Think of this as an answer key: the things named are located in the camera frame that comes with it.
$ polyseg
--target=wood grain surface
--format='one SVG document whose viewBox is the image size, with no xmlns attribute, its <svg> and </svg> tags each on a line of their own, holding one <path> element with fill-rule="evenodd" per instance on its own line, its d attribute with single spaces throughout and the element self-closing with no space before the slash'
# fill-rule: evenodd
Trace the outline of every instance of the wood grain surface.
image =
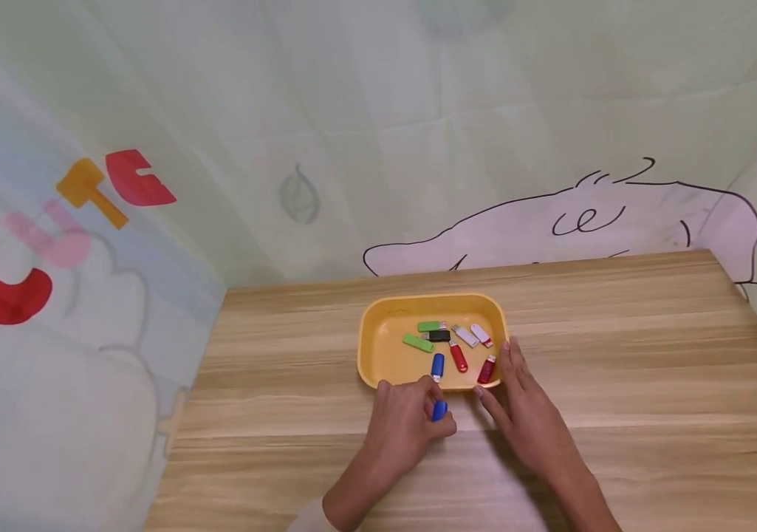
<svg viewBox="0 0 757 532">
<path fill-rule="evenodd" d="M 757 531 L 757 317 L 707 251 L 231 290 L 148 531 L 284 531 L 366 430 L 357 327 L 385 296 L 505 310 L 625 531 Z M 471 394 L 363 531 L 565 531 Z"/>
</svg>

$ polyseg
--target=leaf drawing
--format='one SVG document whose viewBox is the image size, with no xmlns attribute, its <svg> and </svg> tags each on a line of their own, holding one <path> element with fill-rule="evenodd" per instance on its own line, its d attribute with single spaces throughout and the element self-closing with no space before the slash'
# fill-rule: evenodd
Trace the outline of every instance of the leaf drawing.
<svg viewBox="0 0 757 532">
<path fill-rule="evenodd" d="M 310 225 L 320 213 L 320 195 L 316 187 L 301 172 L 301 164 L 295 164 L 295 172 L 288 175 L 278 191 L 284 212 L 295 223 Z"/>
</svg>

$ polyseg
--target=blue usb flash drive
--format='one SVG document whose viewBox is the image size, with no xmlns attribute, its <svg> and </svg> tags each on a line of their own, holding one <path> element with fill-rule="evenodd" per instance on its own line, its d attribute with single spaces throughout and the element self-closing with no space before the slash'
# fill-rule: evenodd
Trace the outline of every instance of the blue usb flash drive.
<svg viewBox="0 0 757 532">
<path fill-rule="evenodd" d="M 432 379 L 438 384 L 440 383 L 440 377 L 443 376 L 443 364 L 445 360 L 443 353 L 434 353 L 434 359 L 432 360 Z"/>
<path fill-rule="evenodd" d="M 441 419 L 443 419 L 443 416 L 446 415 L 447 410 L 449 410 L 449 405 L 447 405 L 445 401 L 437 401 L 436 403 L 434 403 L 432 421 L 440 421 Z"/>
</svg>

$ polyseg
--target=yellow plastic tray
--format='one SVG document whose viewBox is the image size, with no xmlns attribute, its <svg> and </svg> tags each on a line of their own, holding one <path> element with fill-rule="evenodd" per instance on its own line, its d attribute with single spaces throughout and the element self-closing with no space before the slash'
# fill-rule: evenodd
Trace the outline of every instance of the yellow plastic tray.
<svg viewBox="0 0 757 532">
<path fill-rule="evenodd" d="M 458 324 L 470 329 L 479 324 L 493 341 L 493 347 L 479 343 L 469 347 L 452 332 L 452 340 L 463 349 L 469 369 L 460 373 L 449 352 L 449 344 L 435 342 L 434 351 L 427 353 L 402 343 L 405 333 L 421 335 L 419 321 L 446 321 L 451 330 Z M 357 371 L 363 382 L 373 388 L 382 379 L 391 384 L 402 384 L 428 375 L 434 353 L 446 357 L 440 387 L 447 392 L 472 390 L 477 384 L 479 370 L 490 354 L 499 353 L 502 342 L 508 338 L 505 315 L 496 301 L 482 293 L 436 293 L 432 296 L 388 297 L 370 304 L 360 319 L 360 338 L 357 342 Z M 496 370 L 485 387 L 496 386 L 501 380 L 497 361 Z"/>
</svg>

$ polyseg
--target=cartoon animal outline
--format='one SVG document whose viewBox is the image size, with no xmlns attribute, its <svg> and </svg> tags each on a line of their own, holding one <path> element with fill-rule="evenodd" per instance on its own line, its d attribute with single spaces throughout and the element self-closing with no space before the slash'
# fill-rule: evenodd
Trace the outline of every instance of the cartoon animal outline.
<svg viewBox="0 0 757 532">
<path fill-rule="evenodd" d="M 643 160 L 628 177 L 596 170 L 572 187 L 471 214 L 430 239 L 372 246 L 363 264 L 381 276 L 708 248 L 742 290 L 757 284 L 753 204 L 679 180 L 634 181 L 657 163 Z"/>
</svg>

